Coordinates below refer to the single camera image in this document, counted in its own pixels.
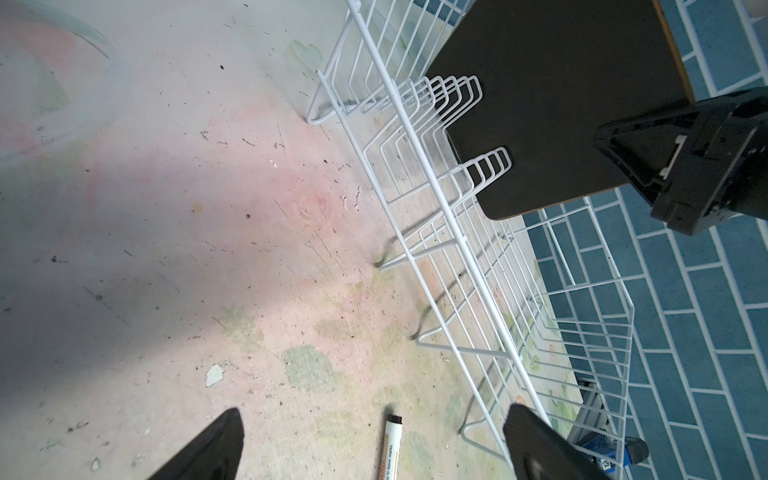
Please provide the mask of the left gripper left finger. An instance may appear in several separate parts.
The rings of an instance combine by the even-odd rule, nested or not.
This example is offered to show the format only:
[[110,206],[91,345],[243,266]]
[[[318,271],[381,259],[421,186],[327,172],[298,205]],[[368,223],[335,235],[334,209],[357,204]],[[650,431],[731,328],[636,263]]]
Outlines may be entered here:
[[236,478],[244,448],[240,411],[229,408],[168,460],[151,480]]

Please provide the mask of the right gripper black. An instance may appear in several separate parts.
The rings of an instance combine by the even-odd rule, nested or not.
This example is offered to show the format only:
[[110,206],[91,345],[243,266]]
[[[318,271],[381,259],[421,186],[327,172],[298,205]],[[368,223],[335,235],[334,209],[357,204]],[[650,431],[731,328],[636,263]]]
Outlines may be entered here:
[[678,233],[767,218],[765,87],[603,125],[594,146]]

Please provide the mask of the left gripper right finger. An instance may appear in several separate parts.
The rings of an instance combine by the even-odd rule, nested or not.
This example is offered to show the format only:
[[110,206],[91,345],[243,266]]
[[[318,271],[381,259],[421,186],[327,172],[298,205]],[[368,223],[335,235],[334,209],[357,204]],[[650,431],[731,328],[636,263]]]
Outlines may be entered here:
[[586,456],[522,404],[510,406],[503,431],[518,479],[609,479]]

